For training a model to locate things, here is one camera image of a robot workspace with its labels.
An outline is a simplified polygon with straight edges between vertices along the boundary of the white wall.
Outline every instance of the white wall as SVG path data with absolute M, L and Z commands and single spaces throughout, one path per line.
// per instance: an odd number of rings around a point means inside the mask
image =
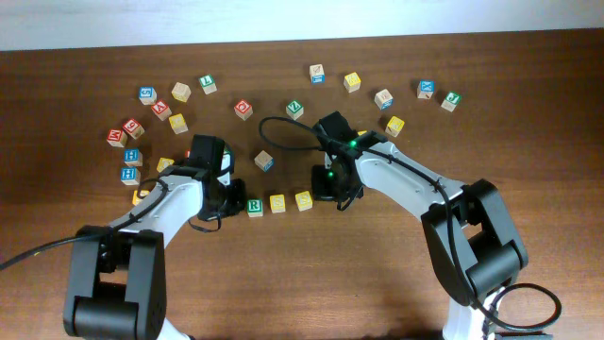
M 604 0 L 0 0 L 0 50 L 604 26 Z

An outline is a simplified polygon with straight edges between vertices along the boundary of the letter on block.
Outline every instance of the letter on block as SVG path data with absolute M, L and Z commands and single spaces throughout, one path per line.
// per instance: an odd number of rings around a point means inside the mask
M 388 90 L 382 90 L 376 93 L 376 97 L 374 98 L 377 107 L 380 110 L 384 110 L 386 108 L 390 108 L 393 105 L 393 96 L 388 92 Z
M 396 137 L 398 136 L 398 132 L 403 129 L 404 125 L 405 122 L 403 122 L 403 120 L 397 118 L 396 116 L 393 116 L 390 119 L 390 122 L 388 122 L 388 126 L 386 127 L 386 133 L 393 137 Z
M 304 107 L 297 100 L 295 100 L 287 106 L 285 113 L 287 113 L 292 119 L 296 120 L 300 118 L 302 114 L 304 114 Z
M 346 90 L 351 93 L 361 88 L 361 79 L 356 72 L 351 73 L 348 76 L 344 77 L 344 86 Z
M 259 199 L 248 199 L 247 200 L 247 214 L 250 217 L 263 217 L 262 201 Z
M 160 158 L 158 163 L 158 172 L 162 172 L 168 166 L 174 164 L 174 160 Z
M 419 99 L 430 99 L 434 94 L 434 81 L 422 80 L 417 86 L 417 97 Z
M 187 123 L 185 122 L 185 117 L 182 116 L 182 113 L 170 117 L 170 126 L 175 134 L 189 131 Z
M 239 103 L 237 103 L 237 105 L 235 105 L 235 114 L 237 114 L 239 118 L 243 120 L 249 118 L 252 113 L 254 113 L 254 111 L 252 110 L 252 106 L 243 99 Z
M 155 89 L 149 86 L 141 87 L 139 90 L 139 99 L 144 105 L 153 105 L 158 100 L 158 94 Z
M 325 72 L 322 64 L 312 65 L 310 67 L 310 83 L 319 84 L 325 82 Z
M 272 195 L 271 200 L 271 212 L 273 213 L 284 213 L 285 212 L 285 196 L 284 195 Z
M 127 166 L 143 166 L 143 154 L 139 149 L 128 149 L 124 152 L 124 163 Z
M 168 104 L 166 104 L 163 100 L 158 100 L 158 102 L 151 107 L 151 110 L 153 110 L 153 113 L 155 113 L 156 117 L 158 117 L 162 122 L 172 115 L 172 111 L 168 107 Z
M 134 119 L 130 119 L 127 121 L 124 126 L 124 130 L 130 135 L 130 137 L 134 139 L 138 139 L 141 135 L 144 134 L 144 128 L 141 124 Z
M 441 105 L 441 108 L 453 112 L 453 110 L 457 108 L 457 105 L 460 104 L 460 102 L 461 96 L 457 93 L 450 92 L 446 96 L 445 101 L 443 101 L 443 105 Z
M 143 201 L 142 199 L 140 199 L 137 196 L 138 192 L 139 192 L 138 190 L 134 191 L 134 195 L 132 196 L 132 205 L 139 205 L 139 203 L 141 203 Z M 145 197 L 147 195 L 149 195 L 149 191 L 148 190 L 141 190 L 141 197 Z
M 199 83 L 201 84 L 201 88 L 204 90 L 205 94 L 211 94 L 213 92 L 218 91 L 218 89 L 216 88 L 216 83 L 214 82 L 214 78 L 211 77 L 211 75 L 200 77 Z
M 139 185 L 141 172 L 135 167 L 122 168 L 122 182 L 125 185 Z
M 262 171 L 267 172 L 268 169 L 273 166 L 275 160 L 273 160 L 271 155 L 266 153 L 266 151 L 262 150 L 262 152 L 254 159 L 254 163 L 258 166 L 258 168 L 262 169 Z
M 126 141 L 128 140 L 128 136 L 118 129 L 111 129 L 109 134 L 107 135 L 107 142 L 109 144 L 116 147 L 124 147 L 126 146 Z
M 189 85 L 185 85 L 183 83 L 177 83 L 172 89 L 172 96 L 176 100 L 180 100 L 181 102 L 186 103 L 189 100 L 189 96 L 191 95 L 191 89 Z
M 308 191 L 295 195 L 295 204 L 298 206 L 298 210 L 303 212 L 312 208 L 312 197 Z

